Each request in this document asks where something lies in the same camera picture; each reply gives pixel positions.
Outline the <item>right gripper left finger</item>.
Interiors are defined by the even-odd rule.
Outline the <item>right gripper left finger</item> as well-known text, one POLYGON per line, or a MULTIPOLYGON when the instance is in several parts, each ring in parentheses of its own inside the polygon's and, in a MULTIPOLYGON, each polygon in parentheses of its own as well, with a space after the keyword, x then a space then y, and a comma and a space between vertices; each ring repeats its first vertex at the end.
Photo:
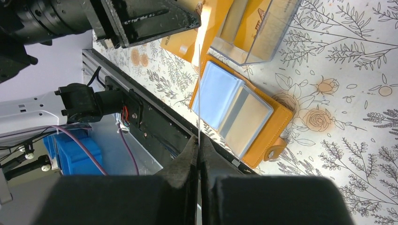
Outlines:
POLYGON ((146 176, 63 176, 35 225, 186 225, 195 223, 198 139, 168 166, 146 176))

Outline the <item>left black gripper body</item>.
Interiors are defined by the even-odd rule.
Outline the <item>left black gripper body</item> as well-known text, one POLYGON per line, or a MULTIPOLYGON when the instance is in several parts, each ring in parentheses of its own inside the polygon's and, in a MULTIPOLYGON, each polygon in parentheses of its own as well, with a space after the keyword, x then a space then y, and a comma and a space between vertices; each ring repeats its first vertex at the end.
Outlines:
POLYGON ((53 39, 92 30, 98 41, 109 39, 121 47, 111 6, 110 0, 2 0, 0 41, 50 45, 53 39))

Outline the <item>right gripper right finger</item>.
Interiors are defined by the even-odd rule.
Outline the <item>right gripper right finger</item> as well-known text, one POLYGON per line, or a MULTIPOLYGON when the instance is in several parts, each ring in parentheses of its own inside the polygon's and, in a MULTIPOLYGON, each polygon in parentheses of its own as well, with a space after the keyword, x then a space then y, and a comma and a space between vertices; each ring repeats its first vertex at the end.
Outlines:
POLYGON ((205 225, 352 225, 329 179, 243 174, 200 139, 202 223, 205 225))

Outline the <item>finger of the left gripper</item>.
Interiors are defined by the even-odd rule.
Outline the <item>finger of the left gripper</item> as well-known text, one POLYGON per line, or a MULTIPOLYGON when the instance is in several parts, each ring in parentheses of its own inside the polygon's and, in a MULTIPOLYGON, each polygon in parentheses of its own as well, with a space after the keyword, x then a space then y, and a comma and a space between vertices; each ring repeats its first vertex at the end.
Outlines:
POLYGON ((196 29, 200 16, 177 0, 103 0, 114 48, 129 48, 196 29))

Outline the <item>orange card holder wallet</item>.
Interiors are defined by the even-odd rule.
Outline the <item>orange card holder wallet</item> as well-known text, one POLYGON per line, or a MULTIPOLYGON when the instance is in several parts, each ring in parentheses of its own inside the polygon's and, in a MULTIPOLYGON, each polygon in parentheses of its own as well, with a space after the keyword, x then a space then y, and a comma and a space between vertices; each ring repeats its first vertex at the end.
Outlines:
POLYGON ((204 58, 189 107, 249 167, 279 157, 293 112, 211 55, 204 58))

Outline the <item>clear plastic card box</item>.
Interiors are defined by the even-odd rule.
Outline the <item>clear plastic card box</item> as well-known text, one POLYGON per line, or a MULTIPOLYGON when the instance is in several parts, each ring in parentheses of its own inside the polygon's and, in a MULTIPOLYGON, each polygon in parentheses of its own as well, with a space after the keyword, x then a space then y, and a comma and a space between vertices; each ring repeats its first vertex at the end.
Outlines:
POLYGON ((211 49, 239 66, 271 61, 301 1, 236 0, 211 49))

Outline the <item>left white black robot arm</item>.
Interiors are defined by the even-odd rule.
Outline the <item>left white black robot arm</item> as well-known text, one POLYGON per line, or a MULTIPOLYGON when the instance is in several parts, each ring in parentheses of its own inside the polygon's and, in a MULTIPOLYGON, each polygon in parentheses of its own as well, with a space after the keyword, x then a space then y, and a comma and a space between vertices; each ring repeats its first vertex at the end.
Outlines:
MULTIPOLYGON (((93 30, 115 48, 142 45, 200 27, 200 16, 175 0, 3 0, 0 3, 0 80, 14 78, 38 59, 26 45, 51 45, 59 37, 93 30)), ((35 97, 0 105, 0 132, 98 122, 120 112, 119 90, 95 92, 73 83, 35 97)))

